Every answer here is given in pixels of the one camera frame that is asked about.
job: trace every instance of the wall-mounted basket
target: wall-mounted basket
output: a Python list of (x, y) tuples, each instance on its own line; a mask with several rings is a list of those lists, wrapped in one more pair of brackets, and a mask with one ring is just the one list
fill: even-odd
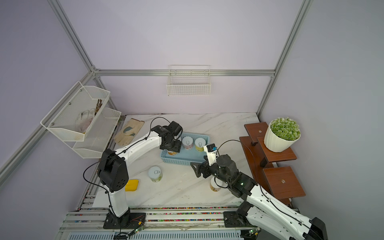
[(104, 108), (94, 121), (93, 127), (83, 142), (76, 142), (72, 148), (82, 158), (101, 158), (112, 133), (119, 121), (121, 112)]
[(46, 122), (45, 119), (50, 114), (48, 113), (40, 122), (63, 142), (84, 141), (109, 100), (110, 92), (107, 90), (83, 86), (80, 82), (75, 87), (79, 89), (54, 119)]
[(210, 95), (210, 66), (169, 65), (167, 91), (169, 96)]
[(77, 82), (40, 124), (80, 157), (101, 158), (121, 115), (105, 107), (109, 93)]

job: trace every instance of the colorful cable strip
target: colorful cable strip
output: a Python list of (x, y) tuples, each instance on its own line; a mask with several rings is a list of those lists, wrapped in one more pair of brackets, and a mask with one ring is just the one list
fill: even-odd
[(147, 215), (187, 215), (187, 214), (223, 214), (223, 212), (159, 212), (159, 213), (147, 213)]
[(146, 220), (147, 222), (189, 222), (189, 221), (224, 221), (222, 218), (216, 219), (154, 219)]
[(131, 209), (230, 209), (237, 207), (139, 207)]

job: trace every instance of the wooden shelf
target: wooden shelf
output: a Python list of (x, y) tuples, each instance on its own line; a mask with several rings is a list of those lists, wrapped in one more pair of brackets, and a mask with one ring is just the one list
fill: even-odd
[(249, 137), (251, 138), (252, 146), (256, 146), (257, 144), (261, 146), (261, 167), (265, 167), (269, 162), (281, 162), (297, 159), (296, 155), (290, 147), (285, 149), (283, 152), (272, 152), (265, 146), (264, 136), (268, 129), (268, 124), (266, 122), (245, 124), (244, 127), (247, 130)]
[(257, 142), (258, 137), (265, 136), (266, 130), (268, 129), (268, 124), (266, 122), (250, 123), (244, 125), (248, 135), (252, 139), (253, 145)]
[[(248, 161), (248, 165), (251, 169), (253, 179), (255, 179), (256, 182), (260, 183), (260, 185), (267, 192), (269, 192), (270, 194), (273, 195), (273, 193), (271, 192), (271, 190), (269, 188), (268, 181), (265, 177), (265, 174), (263, 172), (263, 168), (260, 167), (260, 162), (262, 161), (262, 159), (260, 158), (260, 156), (262, 156), (261, 148), (260, 147), (253, 147), (252, 146), (252, 139), (249, 136), (240, 137), (240, 142), (245, 144), (245, 146), (242, 144), (242, 147), (244, 150), (245, 157)], [(265, 166), (265, 168), (273, 168), (272, 163), (268, 163)], [(288, 198), (279, 199), (279, 201), (281, 201), (282, 203), (284, 203), (286, 205), (291, 203)]]
[(282, 152), (272, 152), (271, 150), (269, 150), (264, 144), (264, 136), (258, 137), (257, 143), (260, 144), (265, 156), (265, 159), (262, 160), (262, 166), (263, 164), (267, 164), (269, 162), (282, 162), (297, 159), (296, 155), (290, 147)]
[(304, 197), (301, 187), (291, 167), (263, 169), (271, 194), (277, 199)]

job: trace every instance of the yellow sponge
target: yellow sponge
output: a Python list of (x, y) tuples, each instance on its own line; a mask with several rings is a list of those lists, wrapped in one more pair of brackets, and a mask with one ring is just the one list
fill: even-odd
[(138, 185), (139, 185), (138, 179), (130, 179), (128, 180), (127, 185), (125, 185), (125, 191), (126, 192), (136, 191)]

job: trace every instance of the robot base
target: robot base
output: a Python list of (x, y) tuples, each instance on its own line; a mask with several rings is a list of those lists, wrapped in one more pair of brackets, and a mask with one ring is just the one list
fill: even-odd
[(224, 212), (225, 227), (255, 227), (246, 218), (241, 218), (236, 212)]
[(111, 210), (108, 210), (107, 218), (104, 222), (104, 229), (120, 229), (120, 223), (121, 223), (121, 229), (137, 229), (139, 227), (138, 221), (132, 221), (132, 219), (141, 220), (141, 222), (145, 222), (146, 214), (144, 212), (142, 213), (130, 213), (128, 210), (126, 213), (124, 213), (123, 216), (117, 218), (114, 216), (114, 214), (111, 212)]

